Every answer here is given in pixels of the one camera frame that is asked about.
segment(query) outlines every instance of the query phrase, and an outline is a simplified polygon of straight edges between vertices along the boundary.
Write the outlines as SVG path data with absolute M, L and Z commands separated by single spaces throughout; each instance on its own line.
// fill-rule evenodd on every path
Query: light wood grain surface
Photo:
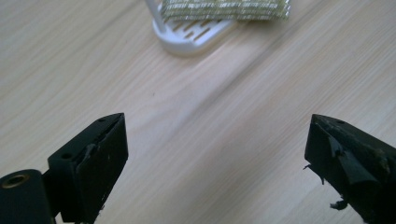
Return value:
M 96 223 L 362 223 L 304 170 L 313 113 L 396 146 L 396 1 L 299 0 L 193 58 L 143 1 L 0 1 L 0 176 L 102 116 L 130 158 Z

